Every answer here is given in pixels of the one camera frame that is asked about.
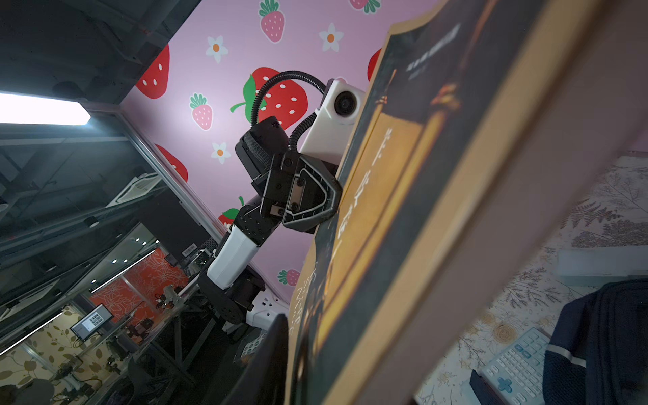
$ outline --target white flower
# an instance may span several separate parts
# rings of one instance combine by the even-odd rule
[[[324,43],[322,44],[323,52],[329,49],[338,52],[340,50],[338,41],[344,38],[344,32],[335,31],[335,25],[331,23],[329,25],[329,30],[320,32],[319,37],[322,39],[322,41],[324,41]]]
[[[227,151],[227,143],[223,142],[222,144],[213,143],[211,146],[214,147],[214,152],[211,154],[211,157],[218,158],[218,161],[221,165],[225,164],[225,159],[232,156]]]
[[[207,37],[207,42],[209,43],[209,48],[205,53],[207,56],[214,56],[214,59],[219,64],[221,55],[227,55],[229,51],[223,46],[223,36],[219,36],[214,39],[210,36]]]

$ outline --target navy blue fabric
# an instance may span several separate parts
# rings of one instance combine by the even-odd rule
[[[648,281],[604,285],[562,309],[550,344],[586,360],[545,355],[547,405],[636,404],[648,373]]]

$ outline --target camera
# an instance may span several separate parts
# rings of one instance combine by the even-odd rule
[[[364,94],[342,78],[329,80],[322,104],[315,109],[317,118],[302,136],[299,153],[339,165],[360,116]]]

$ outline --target blue directional button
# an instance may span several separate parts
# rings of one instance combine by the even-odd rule
[[[500,391],[506,391],[509,394],[513,392],[513,388],[511,388],[511,380],[508,378],[505,380],[502,377],[498,377],[497,382],[499,383],[497,389]]]

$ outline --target camera lens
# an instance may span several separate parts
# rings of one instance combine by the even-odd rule
[[[335,98],[334,107],[338,115],[348,117],[356,109],[356,97],[350,91],[343,91]]]

